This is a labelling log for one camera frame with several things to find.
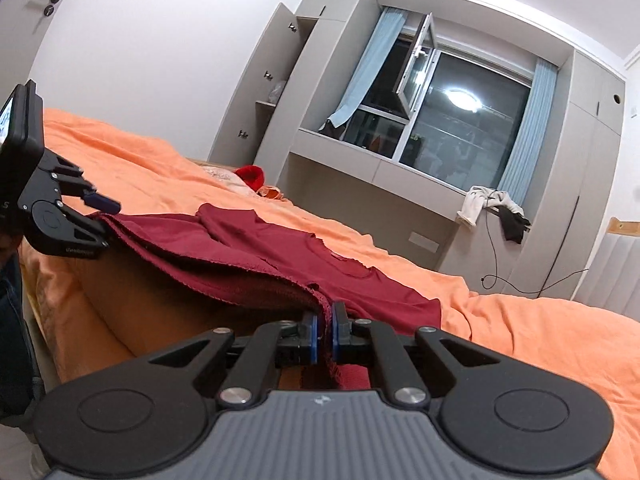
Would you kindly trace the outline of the light blue curtain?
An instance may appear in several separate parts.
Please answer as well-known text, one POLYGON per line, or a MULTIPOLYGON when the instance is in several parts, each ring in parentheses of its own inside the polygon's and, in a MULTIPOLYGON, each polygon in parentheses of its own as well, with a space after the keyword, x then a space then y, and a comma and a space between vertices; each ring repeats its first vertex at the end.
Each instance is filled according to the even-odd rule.
POLYGON ((518 206, 524 204, 533 179, 547 131, 557 80, 558 68, 543 58, 538 58, 521 125, 498 184, 498 190, 507 192, 518 206))
POLYGON ((344 126, 355 114, 404 28, 408 14, 391 6, 383 9, 337 109, 328 117, 331 126, 344 126))

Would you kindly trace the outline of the bright red cloth item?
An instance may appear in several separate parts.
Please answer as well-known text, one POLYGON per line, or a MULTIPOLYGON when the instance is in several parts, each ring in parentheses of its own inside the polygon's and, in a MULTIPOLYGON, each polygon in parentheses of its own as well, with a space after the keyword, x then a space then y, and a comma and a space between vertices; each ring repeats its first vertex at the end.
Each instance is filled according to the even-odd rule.
POLYGON ((236 168, 234 173, 254 192, 258 192, 265 184, 265 173, 256 165, 236 168))

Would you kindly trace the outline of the white patterned blanket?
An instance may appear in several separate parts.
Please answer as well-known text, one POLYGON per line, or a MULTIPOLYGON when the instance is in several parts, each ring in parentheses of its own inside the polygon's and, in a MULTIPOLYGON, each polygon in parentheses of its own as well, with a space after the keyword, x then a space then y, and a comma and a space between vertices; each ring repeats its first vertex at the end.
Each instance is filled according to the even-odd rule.
POLYGON ((244 196, 256 194, 234 171, 217 166, 204 166, 203 170, 233 193, 244 196))

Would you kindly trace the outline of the large glass window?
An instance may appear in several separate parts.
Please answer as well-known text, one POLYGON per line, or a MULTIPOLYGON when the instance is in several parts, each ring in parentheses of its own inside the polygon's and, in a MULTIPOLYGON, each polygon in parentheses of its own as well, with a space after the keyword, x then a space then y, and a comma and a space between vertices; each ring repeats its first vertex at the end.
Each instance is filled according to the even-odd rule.
POLYGON ((366 97, 344 126, 320 133, 467 191, 496 188, 530 87, 503 68, 439 47, 434 21, 409 12, 366 97))

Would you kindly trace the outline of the black cloth on ledge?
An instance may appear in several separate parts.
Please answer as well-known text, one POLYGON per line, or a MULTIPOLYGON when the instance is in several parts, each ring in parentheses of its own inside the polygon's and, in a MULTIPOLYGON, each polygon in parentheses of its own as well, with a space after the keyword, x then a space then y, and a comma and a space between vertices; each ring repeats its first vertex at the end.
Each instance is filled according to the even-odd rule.
POLYGON ((507 206, 498 206, 497 212, 504 239, 508 242, 521 244, 524 240, 525 233, 530 230, 532 222, 519 212, 512 211, 507 206))

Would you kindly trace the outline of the white wall socket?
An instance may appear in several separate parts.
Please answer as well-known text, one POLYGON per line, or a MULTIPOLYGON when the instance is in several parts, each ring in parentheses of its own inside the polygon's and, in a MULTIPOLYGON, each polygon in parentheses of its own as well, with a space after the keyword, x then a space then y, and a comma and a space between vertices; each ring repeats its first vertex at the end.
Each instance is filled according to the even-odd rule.
POLYGON ((439 244, 437 242, 417 232, 411 232, 408 241, 413 245, 427 250, 428 252, 432 252, 433 254, 436 254, 439 250, 439 244))

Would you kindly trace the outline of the light blue right curtain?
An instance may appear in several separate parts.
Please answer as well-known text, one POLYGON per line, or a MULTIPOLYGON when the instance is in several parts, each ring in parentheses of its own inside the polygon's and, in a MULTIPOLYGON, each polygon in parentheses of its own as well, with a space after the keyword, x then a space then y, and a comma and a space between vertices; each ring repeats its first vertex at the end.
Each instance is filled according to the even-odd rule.
POLYGON ((557 80, 558 68, 543 58, 538 58, 521 125, 498 184, 498 190, 507 192, 518 206, 524 204, 533 179, 547 131, 557 80))

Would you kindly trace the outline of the grey padded headboard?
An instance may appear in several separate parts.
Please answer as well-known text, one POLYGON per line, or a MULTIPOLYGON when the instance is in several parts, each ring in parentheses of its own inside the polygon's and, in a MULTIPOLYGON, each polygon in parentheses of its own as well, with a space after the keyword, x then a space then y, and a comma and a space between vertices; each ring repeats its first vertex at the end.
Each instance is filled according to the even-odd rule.
POLYGON ((605 234, 574 300, 639 321, 640 240, 605 234))

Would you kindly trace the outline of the grey built-in cabinet unit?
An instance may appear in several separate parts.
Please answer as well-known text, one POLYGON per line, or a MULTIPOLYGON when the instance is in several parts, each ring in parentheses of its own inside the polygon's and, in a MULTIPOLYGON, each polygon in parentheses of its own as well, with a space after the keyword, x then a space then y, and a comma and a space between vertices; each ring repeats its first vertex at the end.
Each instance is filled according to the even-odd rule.
POLYGON ((278 6, 210 159, 483 294, 593 276, 625 85, 592 54, 468 0, 278 6))

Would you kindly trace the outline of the dark red knit garment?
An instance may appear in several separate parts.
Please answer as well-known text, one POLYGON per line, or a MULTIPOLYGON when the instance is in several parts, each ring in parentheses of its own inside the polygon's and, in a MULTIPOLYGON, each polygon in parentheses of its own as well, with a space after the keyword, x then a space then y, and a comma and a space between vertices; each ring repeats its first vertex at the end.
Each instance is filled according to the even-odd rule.
POLYGON ((326 330, 336 302, 353 318, 390 324, 403 335, 440 324, 438 300, 251 210, 205 204, 193 216, 101 220, 113 246, 82 280, 134 356, 214 327, 248 335, 262 323, 306 312, 326 330))

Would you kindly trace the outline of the orange bed sheet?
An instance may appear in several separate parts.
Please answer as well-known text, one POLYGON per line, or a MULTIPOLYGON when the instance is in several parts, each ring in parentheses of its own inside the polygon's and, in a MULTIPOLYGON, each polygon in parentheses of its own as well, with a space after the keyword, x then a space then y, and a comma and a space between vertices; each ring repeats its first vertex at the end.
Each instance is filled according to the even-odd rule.
MULTIPOLYGON (((126 214, 194 214, 210 203, 251 209, 268 222, 314 234, 334 254, 373 266, 442 305, 442 328, 596 390, 614 416, 599 464, 610 479, 639 474, 639 325, 561 299, 480 296, 462 278, 392 256, 370 236, 300 209, 237 191, 167 142, 55 108, 44 113, 48 148, 81 166, 126 214)), ((46 256, 23 245, 23 281, 58 378, 69 382, 219 326, 202 297, 169 284, 123 252, 99 260, 46 256)))

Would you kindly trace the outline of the white cloth on ledge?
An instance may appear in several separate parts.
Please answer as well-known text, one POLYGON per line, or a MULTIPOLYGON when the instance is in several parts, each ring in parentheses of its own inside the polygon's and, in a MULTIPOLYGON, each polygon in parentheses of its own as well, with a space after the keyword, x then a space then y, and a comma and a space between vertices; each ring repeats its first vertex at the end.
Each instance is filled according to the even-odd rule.
POLYGON ((512 214, 524 214, 524 210, 515 203, 506 191, 498 191, 493 188, 485 188, 473 185, 465 194, 461 209, 456 213, 456 221, 470 229, 476 228, 476 222, 480 213, 485 208, 498 208, 505 206, 512 214))

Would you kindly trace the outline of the small orange cloth piece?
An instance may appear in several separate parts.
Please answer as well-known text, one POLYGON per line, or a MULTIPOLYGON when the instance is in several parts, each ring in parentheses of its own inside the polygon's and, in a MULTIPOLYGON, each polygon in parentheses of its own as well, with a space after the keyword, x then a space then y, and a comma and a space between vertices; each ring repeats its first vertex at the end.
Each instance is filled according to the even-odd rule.
POLYGON ((257 194, 260 197, 266 198, 267 200, 284 200, 284 194, 277 188, 272 185, 263 185, 258 191, 257 194))

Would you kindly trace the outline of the light blue left curtain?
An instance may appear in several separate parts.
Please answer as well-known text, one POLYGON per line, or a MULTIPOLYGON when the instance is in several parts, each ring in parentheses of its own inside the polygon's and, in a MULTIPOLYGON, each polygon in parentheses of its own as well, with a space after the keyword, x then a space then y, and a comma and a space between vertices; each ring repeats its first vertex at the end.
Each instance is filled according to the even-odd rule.
POLYGON ((337 109, 328 117, 331 126, 344 126, 355 114, 404 28, 408 14, 391 6, 383 9, 337 109))

